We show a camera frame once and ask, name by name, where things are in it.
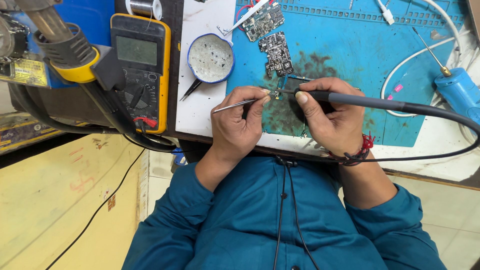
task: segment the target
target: blue silicone mat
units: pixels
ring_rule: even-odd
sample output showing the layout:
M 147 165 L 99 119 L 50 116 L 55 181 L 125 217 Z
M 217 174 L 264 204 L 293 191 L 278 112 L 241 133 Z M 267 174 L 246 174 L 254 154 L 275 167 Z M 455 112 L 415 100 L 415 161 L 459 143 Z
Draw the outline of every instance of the blue silicone mat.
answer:
M 247 0 L 235 0 L 237 11 Z M 391 0 L 387 6 L 395 23 L 383 20 L 376 0 L 277 0 L 282 5 L 285 23 L 270 34 L 283 31 L 287 39 L 293 75 L 321 78 L 339 77 L 360 88 L 368 97 L 379 98 L 388 74 L 405 58 L 425 48 L 413 32 L 415 26 L 427 44 L 440 40 L 430 38 L 432 30 L 451 37 L 450 29 L 438 12 L 423 1 Z M 460 29 L 468 14 L 465 0 L 436 1 Z M 236 65 L 228 79 L 227 94 L 236 86 L 261 86 L 275 90 L 280 80 L 276 72 L 269 79 L 265 71 L 267 54 L 260 52 L 258 41 L 250 42 L 244 32 L 233 31 L 232 42 Z M 433 51 L 446 63 L 453 42 Z M 433 81 L 439 67 L 428 53 L 419 55 L 400 68 L 390 80 L 385 96 L 393 100 L 430 104 Z M 290 82 L 295 87 L 302 81 Z M 399 92 L 394 88 L 402 85 Z M 272 100 L 264 110 L 263 129 L 268 133 L 301 136 L 306 132 L 302 112 L 293 96 Z M 367 108 L 363 131 L 377 136 L 376 144 L 412 147 L 424 121 L 423 116 L 400 118 L 384 110 Z

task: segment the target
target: black circuit board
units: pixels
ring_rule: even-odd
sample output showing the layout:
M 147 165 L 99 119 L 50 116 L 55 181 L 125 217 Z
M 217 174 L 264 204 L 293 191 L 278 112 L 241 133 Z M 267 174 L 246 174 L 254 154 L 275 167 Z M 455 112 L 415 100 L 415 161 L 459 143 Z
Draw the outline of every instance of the black circuit board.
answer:
M 273 5 L 265 3 L 242 26 L 250 41 L 254 42 L 282 25 L 284 21 L 281 5 L 277 2 Z
M 269 35 L 258 42 L 260 51 L 268 53 L 268 63 L 265 64 L 268 77 L 272 78 L 272 71 L 276 70 L 278 77 L 293 72 L 292 59 L 288 51 L 287 40 L 283 31 Z

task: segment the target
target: green circuit board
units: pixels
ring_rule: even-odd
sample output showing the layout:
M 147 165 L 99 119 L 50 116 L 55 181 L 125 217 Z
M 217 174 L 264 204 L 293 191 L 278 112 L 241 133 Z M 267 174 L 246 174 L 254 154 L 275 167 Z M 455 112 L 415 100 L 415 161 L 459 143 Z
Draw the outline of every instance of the green circuit board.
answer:
M 281 5 L 274 2 L 272 5 L 266 3 L 242 26 L 250 41 L 254 42 L 282 25 L 284 21 Z

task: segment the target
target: gold metal tip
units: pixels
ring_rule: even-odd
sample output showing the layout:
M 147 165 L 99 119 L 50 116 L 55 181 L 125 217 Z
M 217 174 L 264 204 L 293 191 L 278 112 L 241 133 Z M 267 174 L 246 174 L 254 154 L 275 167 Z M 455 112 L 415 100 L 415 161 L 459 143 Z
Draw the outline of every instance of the gold metal tip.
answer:
M 450 72 L 450 70 L 447 67 L 441 67 L 440 71 L 442 72 L 442 74 L 445 77 L 450 77 L 452 75 L 452 73 Z

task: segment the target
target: digital multimeter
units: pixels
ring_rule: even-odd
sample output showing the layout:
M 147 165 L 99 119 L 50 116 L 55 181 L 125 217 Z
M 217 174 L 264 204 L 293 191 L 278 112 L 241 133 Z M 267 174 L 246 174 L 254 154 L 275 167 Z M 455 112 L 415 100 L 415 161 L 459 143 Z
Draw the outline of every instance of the digital multimeter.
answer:
M 132 119 L 144 122 L 147 133 L 167 129 L 170 28 L 163 22 L 129 14 L 110 20 L 112 47 L 127 80 L 119 91 Z M 140 121 L 135 121 L 141 132 Z

